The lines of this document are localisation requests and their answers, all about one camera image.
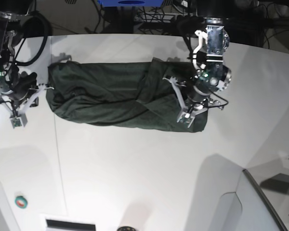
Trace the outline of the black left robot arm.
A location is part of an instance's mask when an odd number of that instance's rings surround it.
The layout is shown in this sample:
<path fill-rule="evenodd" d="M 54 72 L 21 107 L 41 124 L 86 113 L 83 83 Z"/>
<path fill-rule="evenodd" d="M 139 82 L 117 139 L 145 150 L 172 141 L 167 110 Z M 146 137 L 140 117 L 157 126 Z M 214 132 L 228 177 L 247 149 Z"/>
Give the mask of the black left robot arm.
<path fill-rule="evenodd" d="M 230 43 L 224 21 L 228 19 L 227 10 L 233 5 L 230 0 L 225 3 L 189 0 L 187 16 L 177 24 L 194 70 L 189 79 L 165 76 L 164 80 L 171 84 L 181 108 L 177 122 L 188 128 L 197 116 L 213 108 L 223 110 L 229 104 L 218 93 L 227 89 L 232 80 L 223 55 Z"/>

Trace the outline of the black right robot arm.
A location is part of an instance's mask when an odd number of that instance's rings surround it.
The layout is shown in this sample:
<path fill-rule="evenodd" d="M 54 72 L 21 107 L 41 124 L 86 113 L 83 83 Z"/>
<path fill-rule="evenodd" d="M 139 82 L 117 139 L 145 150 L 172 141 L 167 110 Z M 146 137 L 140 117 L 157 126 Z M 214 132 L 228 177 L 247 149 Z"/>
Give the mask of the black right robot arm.
<path fill-rule="evenodd" d="M 42 43 L 33 58 L 21 62 L 17 60 L 20 50 L 15 47 L 23 46 L 34 28 L 33 20 L 43 26 Z M 20 67 L 28 67 L 40 58 L 50 32 L 48 21 L 37 11 L 37 1 L 0 0 L 0 104 L 9 112 L 13 128 L 26 126 L 26 111 L 38 106 L 40 94 L 51 88 L 46 80 L 38 83 L 37 73 L 19 72 Z"/>

